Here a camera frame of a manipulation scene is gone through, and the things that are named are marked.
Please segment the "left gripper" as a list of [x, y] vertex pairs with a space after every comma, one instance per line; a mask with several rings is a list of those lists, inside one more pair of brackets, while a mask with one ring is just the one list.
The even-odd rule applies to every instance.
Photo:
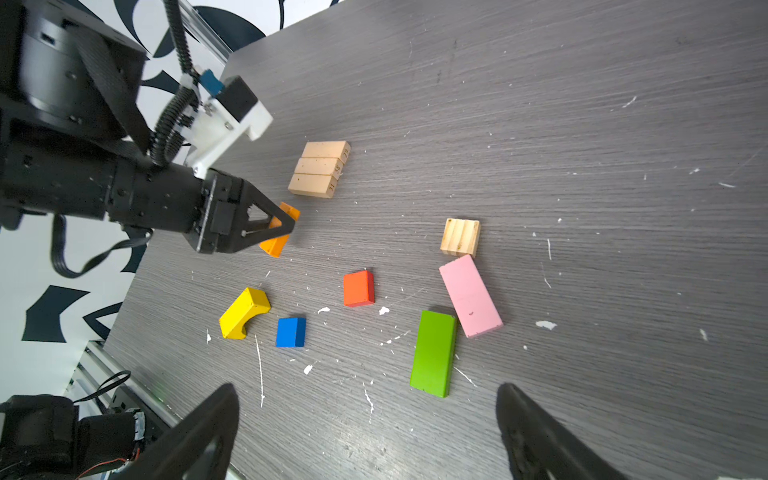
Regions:
[[[273, 218], [280, 226], [269, 228]], [[228, 173], [207, 172], [202, 214], [194, 224], [198, 253], [240, 252], [290, 235], [294, 227], [295, 220], [251, 183]]]

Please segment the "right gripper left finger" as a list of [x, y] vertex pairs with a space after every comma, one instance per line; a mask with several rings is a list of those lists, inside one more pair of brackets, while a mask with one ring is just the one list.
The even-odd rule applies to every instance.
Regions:
[[147, 452], [119, 472], [118, 479], [224, 479], [239, 427], [235, 386], [215, 390]]

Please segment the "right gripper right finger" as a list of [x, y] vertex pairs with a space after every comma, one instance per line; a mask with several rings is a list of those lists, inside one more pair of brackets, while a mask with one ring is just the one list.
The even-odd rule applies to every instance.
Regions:
[[512, 383], [497, 390], [496, 418], [515, 479], [624, 479]]

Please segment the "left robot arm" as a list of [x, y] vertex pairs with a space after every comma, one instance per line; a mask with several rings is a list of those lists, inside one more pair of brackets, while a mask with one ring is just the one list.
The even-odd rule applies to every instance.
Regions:
[[136, 42], [62, 1], [1, 5], [1, 224], [24, 215], [107, 219], [144, 235], [179, 232], [200, 253], [290, 234], [294, 220], [246, 180], [215, 168], [272, 118], [246, 82], [198, 71], [177, 2], [165, 5], [182, 75], [154, 126], [136, 100]]

